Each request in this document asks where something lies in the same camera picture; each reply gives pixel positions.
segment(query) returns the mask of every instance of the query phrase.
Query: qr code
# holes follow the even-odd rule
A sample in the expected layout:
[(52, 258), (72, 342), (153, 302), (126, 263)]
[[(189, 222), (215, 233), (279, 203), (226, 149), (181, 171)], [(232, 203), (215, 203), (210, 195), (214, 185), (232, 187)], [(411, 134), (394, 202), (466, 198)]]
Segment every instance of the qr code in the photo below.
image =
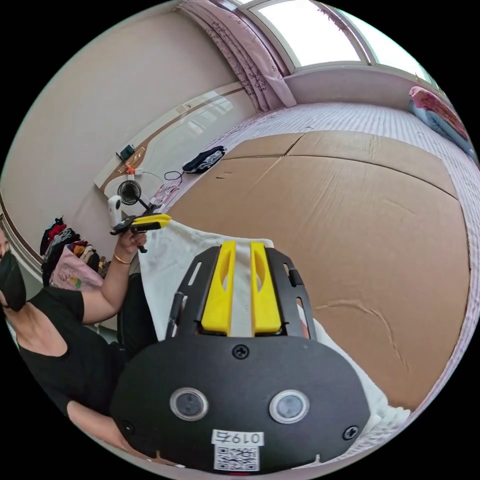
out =
[(215, 445), (215, 470), (227, 472), (257, 472), (259, 465), (257, 446), (237, 447)]

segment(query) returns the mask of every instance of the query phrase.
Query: mattress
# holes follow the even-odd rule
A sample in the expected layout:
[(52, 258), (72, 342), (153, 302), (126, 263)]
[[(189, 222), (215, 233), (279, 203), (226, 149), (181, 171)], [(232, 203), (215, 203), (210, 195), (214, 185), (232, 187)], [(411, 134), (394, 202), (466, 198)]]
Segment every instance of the mattress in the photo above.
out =
[[(411, 422), (430, 404), (450, 378), (470, 342), (480, 316), (480, 171), (460, 148), (429, 129), (411, 113), (363, 104), (308, 104), (260, 113), (242, 122), (210, 145), (206, 145), (205, 149), (223, 145), (227, 150), (231, 150), (249, 139), (322, 130), (376, 134), (406, 142), (432, 153), (442, 160), (463, 211), (471, 270), (465, 320), (458, 343), (442, 376), (410, 417)], [(175, 181), (170, 182), (172, 187), (178, 188), (177, 195), (166, 204), (166, 210), (199, 179), (196, 175), (183, 177), (180, 185)], [(377, 445), (381, 441), (381, 438), (377, 438), (373, 439), (370, 445), (359, 445), (358, 451)]]

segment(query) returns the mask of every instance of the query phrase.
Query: white towel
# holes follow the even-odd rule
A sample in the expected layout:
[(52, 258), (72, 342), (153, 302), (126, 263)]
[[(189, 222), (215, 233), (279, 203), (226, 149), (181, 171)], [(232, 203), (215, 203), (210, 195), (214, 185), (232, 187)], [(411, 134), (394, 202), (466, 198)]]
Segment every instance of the white towel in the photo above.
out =
[[(165, 338), (174, 294), (194, 257), (230, 240), (236, 242), (231, 334), (235, 337), (252, 336), (250, 242), (263, 242), (266, 247), (273, 247), (273, 243), (266, 239), (234, 238), (207, 233), (172, 220), (167, 228), (147, 233), (147, 252), (139, 255), (143, 289), (159, 339)], [(300, 318), (305, 322), (303, 309), (299, 307), (298, 310)], [(405, 423), (410, 411), (389, 406), (386, 395), (369, 376), (334, 343), (316, 320), (314, 323), (317, 340), (342, 355), (355, 369), (370, 407), (370, 418), (362, 433), (346, 453), (335, 459), (341, 460), (378, 444), (379, 439), (389, 438)]]

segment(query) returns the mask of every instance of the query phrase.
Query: pink curtain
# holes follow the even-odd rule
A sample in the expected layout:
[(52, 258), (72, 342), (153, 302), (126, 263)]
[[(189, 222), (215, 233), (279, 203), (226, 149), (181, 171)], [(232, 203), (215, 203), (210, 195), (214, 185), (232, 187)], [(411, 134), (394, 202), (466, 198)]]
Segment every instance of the pink curtain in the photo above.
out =
[(269, 50), (241, 18), (210, 0), (183, 0), (178, 8), (215, 42), (258, 112), (297, 104)]

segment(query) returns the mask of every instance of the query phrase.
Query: cardboard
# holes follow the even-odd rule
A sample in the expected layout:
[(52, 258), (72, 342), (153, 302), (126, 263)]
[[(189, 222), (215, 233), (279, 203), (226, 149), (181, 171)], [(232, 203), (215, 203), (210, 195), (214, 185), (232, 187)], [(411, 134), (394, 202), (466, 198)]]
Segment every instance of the cardboard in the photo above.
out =
[(470, 272), (461, 206), (434, 155), (356, 132), (248, 140), (168, 213), (271, 239), (300, 272), (315, 318), (390, 405), (415, 409), (442, 374)]

